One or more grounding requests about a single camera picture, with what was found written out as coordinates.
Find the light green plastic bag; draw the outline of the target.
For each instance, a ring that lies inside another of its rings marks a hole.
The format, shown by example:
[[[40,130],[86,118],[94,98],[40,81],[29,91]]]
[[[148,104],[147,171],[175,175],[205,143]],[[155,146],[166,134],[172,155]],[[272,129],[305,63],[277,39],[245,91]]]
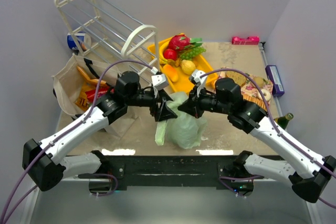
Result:
[[[176,115],[175,119],[168,119],[157,123],[154,140],[158,146],[162,146],[165,141],[170,141],[180,148],[189,149],[200,146],[202,134],[207,127],[207,119],[199,119],[178,110],[178,106],[188,98],[184,92],[171,94],[172,101],[167,103]]]

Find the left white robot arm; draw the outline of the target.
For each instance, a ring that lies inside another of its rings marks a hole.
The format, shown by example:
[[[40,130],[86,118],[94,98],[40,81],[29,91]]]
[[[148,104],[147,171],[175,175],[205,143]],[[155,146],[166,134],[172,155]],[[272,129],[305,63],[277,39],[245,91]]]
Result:
[[[72,157],[68,153],[93,133],[124,116],[130,106],[148,107],[157,122],[175,119],[177,115],[166,105],[171,97],[164,91],[169,84],[165,74],[159,72],[151,79],[150,89],[142,89],[139,75],[126,71],[117,78],[114,87],[61,131],[39,142],[27,141],[23,147],[23,169],[37,187],[48,191],[64,178],[93,174],[105,165],[107,161],[98,151]]]

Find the cream canvas tote bag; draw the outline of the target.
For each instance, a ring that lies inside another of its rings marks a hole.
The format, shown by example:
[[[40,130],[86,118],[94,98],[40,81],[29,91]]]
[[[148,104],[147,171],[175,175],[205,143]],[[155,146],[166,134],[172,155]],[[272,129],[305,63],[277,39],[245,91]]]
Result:
[[[98,79],[108,63],[72,55],[66,65],[53,76],[54,91],[60,108],[72,118],[84,113],[85,109],[77,106],[76,102],[85,79],[80,74],[81,67],[91,79]],[[114,137],[120,139],[136,121],[137,115],[134,109],[128,109],[127,113],[104,129]]]

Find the orange kettle chips bag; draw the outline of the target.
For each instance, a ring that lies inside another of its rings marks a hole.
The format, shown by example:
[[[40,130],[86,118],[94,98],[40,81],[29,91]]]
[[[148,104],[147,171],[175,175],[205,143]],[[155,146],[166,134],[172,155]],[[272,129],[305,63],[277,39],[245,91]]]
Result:
[[[83,78],[83,84],[81,86],[79,96],[75,101],[75,105],[78,106],[81,110],[87,111],[94,100],[99,79],[91,78],[80,66],[77,66],[77,70],[80,76]]]

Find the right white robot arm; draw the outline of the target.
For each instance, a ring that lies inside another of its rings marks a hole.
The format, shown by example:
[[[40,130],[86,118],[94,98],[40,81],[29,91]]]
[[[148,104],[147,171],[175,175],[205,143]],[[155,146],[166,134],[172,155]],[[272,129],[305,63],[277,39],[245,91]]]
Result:
[[[226,114],[232,126],[257,138],[278,153],[276,161],[249,151],[241,152],[233,162],[239,175],[261,176],[283,182],[301,199],[315,203],[335,170],[335,158],[308,150],[257,104],[243,98],[240,86],[231,78],[219,79],[216,92],[208,94],[201,78],[190,77],[194,88],[178,109],[195,118],[205,111]]]

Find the red gummy candy bag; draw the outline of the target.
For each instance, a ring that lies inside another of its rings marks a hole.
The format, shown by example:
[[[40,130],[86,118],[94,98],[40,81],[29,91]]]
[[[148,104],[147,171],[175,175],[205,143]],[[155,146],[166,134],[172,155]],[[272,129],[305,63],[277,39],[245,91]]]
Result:
[[[96,90],[85,91],[85,95],[87,97],[87,100],[90,103],[93,103],[93,101],[94,101],[95,92],[96,92]],[[98,90],[97,99],[100,98],[101,96],[105,95],[108,92],[114,92],[114,88],[100,88]]]

